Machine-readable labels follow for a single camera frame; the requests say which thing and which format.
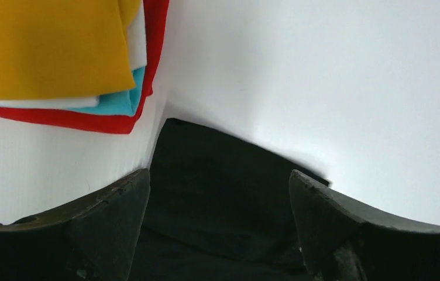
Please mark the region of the black t shirt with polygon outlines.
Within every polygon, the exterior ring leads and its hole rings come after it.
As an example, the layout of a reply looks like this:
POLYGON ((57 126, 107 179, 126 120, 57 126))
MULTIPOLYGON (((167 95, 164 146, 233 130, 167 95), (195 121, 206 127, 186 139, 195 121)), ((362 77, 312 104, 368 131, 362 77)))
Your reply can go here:
POLYGON ((288 180, 305 168, 226 133, 168 119, 130 280, 310 280, 288 180))

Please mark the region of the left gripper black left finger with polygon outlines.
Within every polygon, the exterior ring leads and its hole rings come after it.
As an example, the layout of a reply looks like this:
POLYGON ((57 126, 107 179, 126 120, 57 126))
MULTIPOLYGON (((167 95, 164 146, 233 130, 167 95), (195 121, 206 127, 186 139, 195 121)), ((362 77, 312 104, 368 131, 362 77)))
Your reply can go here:
POLYGON ((105 188, 0 224, 0 280, 127 280, 150 195, 139 169, 105 188))

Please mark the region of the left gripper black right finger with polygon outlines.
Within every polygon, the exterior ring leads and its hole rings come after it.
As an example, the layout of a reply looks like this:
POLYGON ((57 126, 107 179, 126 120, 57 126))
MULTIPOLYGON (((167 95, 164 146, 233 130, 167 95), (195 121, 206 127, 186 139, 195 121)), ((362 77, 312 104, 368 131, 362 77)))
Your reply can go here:
POLYGON ((289 193, 314 280, 440 280, 440 225, 374 208, 298 170, 289 193))

